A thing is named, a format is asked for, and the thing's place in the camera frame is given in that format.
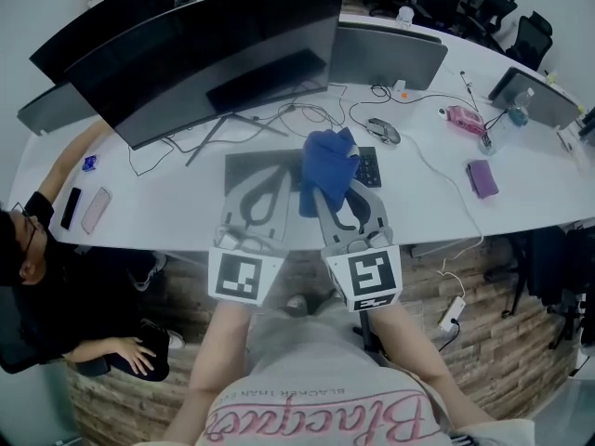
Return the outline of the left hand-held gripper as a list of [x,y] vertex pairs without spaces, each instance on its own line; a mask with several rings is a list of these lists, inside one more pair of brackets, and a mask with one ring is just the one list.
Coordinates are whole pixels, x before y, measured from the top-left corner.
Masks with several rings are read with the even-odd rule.
[[285,261],[282,243],[291,174],[281,165],[256,172],[226,196],[214,245],[208,250],[208,294],[261,306]]

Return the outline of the black keyboard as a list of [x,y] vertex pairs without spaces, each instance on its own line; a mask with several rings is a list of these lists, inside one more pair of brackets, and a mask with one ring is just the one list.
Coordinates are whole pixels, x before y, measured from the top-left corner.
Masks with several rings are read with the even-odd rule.
[[[355,178],[367,188],[382,186],[377,153],[374,147],[360,147],[360,164]],[[227,154],[225,158],[225,194],[254,175],[272,166],[283,166],[291,174],[292,192],[301,190],[301,149],[282,151],[259,151]]]

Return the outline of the blue cloth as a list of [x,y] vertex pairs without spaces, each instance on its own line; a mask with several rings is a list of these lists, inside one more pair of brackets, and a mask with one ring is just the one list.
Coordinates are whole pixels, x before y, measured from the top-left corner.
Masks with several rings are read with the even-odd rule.
[[347,127],[338,132],[327,129],[310,133],[302,149],[300,215],[317,217],[315,188],[321,190],[329,209],[336,213],[343,205],[359,164],[360,151]]

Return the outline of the person's right forearm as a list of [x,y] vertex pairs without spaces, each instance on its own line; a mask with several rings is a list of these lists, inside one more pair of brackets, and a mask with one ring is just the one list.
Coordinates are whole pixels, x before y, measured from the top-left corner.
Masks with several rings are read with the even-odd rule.
[[401,304],[370,309],[368,315],[390,361],[436,390],[453,382],[438,349]]

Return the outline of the grey computer mouse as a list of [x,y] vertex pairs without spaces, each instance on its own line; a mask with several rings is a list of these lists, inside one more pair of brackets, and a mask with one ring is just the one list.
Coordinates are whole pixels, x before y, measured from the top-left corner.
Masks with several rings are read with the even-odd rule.
[[396,146],[401,143],[401,136],[396,128],[384,120],[370,118],[366,121],[365,127],[370,135],[375,136],[384,144]]

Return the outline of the white power strip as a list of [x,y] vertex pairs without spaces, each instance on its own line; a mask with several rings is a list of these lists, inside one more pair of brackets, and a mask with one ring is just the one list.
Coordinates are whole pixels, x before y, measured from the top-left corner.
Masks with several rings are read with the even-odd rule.
[[452,327],[458,321],[458,318],[466,306],[466,302],[463,297],[456,296],[446,309],[438,322],[438,326],[444,332],[449,332]]

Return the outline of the pink box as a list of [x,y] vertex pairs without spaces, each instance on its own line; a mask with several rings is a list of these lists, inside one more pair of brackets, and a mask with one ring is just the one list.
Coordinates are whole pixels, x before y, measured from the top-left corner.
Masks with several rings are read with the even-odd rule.
[[479,113],[462,106],[449,106],[446,109],[448,120],[471,134],[482,135],[485,131],[484,120]]

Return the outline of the curved black monitor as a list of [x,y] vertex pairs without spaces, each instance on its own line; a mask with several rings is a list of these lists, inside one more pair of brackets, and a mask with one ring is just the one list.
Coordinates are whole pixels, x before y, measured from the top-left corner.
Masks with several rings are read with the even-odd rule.
[[342,0],[105,0],[32,63],[132,150],[329,84]]

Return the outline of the pink phone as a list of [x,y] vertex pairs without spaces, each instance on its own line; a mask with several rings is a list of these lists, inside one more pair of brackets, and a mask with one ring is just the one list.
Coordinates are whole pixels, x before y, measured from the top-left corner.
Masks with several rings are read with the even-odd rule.
[[111,193],[103,187],[99,188],[81,220],[81,226],[86,234],[93,232],[111,200]]

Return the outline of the person's grey pink-print shirt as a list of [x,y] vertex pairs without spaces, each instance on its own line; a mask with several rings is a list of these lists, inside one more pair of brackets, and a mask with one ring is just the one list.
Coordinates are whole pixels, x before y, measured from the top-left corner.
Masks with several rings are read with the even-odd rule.
[[380,366],[325,320],[273,319],[253,369],[210,407],[196,446],[536,446],[529,420],[456,429],[435,389]]

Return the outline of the clear bottle with blue lid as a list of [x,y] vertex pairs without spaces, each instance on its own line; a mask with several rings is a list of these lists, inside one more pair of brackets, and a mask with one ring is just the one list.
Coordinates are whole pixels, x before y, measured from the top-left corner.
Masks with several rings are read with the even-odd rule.
[[523,106],[507,109],[495,123],[485,131],[479,141],[482,154],[491,156],[504,148],[529,121],[528,110]]

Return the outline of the black phone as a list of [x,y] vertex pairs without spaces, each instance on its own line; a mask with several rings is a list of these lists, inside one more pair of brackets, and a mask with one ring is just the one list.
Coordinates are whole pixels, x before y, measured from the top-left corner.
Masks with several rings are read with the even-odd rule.
[[65,230],[68,230],[72,224],[74,212],[78,205],[81,193],[82,193],[82,191],[79,188],[73,187],[71,189],[68,201],[66,203],[66,206],[65,206],[65,209],[64,209],[61,221],[60,221],[60,226]]

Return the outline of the small clear water bottle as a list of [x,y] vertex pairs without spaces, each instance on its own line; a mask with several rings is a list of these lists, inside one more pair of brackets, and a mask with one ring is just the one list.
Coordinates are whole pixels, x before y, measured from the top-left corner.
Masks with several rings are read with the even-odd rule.
[[535,91],[531,87],[528,87],[526,90],[519,93],[513,98],[509,107],[511,109],[527,109],[531,103],[534,94]]

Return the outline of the grey desk divider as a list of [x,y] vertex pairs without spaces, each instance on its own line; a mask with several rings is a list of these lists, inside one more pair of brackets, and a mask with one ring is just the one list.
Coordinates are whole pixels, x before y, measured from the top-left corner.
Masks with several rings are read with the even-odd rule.
[[18,119],[35,135],[43,136],[97,112],[69,82],[54,85],[19,109]]
[[508,68],[489,93],[488,99],[495,107],[506,109],[527,89],[534,91],[528,109],[531,120],[552,128],[564,129],[579,117],[577,104],[562,92],[514,67]]

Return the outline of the row of black chairs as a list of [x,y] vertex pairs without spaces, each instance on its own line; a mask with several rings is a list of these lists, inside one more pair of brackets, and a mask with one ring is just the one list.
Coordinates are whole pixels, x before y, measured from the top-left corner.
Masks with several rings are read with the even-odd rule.
[[516,39],[505,49],[495,39],[505,17],[517,9],[516,0],[387,0],[370,9],[372,16],[396,17],[411,9],[415,25],[450,33],[507,56],[536,71],[553,46],[551,25],[539,14],[519,19]]

